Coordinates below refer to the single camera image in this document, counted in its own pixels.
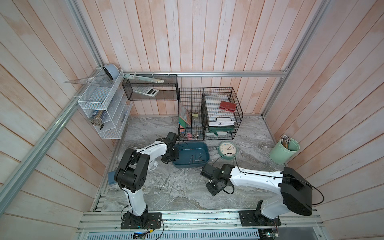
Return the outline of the teal plastic storage box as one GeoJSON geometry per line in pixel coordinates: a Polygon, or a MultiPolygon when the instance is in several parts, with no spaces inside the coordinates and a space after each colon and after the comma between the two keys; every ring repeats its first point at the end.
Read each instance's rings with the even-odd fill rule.
{"type": "Polygon", "coordinates": [[[178,168],[198,168],[203,167],[210,160],[208,146],[204,142],[190,142],[176,145],[179,150],[179,159],[173,162],[173,165],[178,168]],[[202,154],[201,161],[196,163],[196,159],[202,154]],[[193,164],[189,164],[191,156],[194,156],[193,164]]]}

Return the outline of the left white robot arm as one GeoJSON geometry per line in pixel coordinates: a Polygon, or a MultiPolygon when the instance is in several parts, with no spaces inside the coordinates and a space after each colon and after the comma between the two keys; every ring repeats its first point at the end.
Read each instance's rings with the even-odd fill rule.
{"type": "Polygon", "coordinates": [[[114,179],[126,193],[129,213],[141,217],[147,211],[142,187],[147,173],[158,166],[157,158],[168,164],[179,158],[176,142],[178,135],[169,132],[167,137],[157,139],[154,143],[141,149],[127,149],[115,171],[114,179]]]}

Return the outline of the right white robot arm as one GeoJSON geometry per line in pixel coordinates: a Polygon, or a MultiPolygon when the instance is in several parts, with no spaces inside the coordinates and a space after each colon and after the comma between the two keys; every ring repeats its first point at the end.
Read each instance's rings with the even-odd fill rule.
{"type": "Polygon", "coordinates": [[[280,216],[287,213],[312,215],[315,187],[292,168],[264,172],[229,164],[224,164],[221,168],[205,164],[201,175],[208,179],[206,187],[212,196],[225,191],[226,187],[234,189],[238,186],[267,190],[275,194],[267,200],[260,200],[254,211],[239,211],[242,226],[279,226],[280,216]]]}

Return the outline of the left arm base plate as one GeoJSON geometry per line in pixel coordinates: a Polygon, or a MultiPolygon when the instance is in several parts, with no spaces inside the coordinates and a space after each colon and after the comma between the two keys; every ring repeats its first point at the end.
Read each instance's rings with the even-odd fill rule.
{"type": "Polygon", "coordinates": [[[146,213],[135,216],[129,212],[123,215],[121,229],[159,229],[162,226],[162,213],[146,213]]]}

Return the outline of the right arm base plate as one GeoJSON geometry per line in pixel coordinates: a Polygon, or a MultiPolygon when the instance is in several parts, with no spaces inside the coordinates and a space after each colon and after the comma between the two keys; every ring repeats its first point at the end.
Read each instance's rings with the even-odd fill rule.
{"type": "Polygon", "coordinates": [[[257,226],[272,226],[278,227],[281,225],[279,217],[271,220],[263,216],[258,211],[239,211],[241,224],[243,227],[257,227],[257,226]]]}

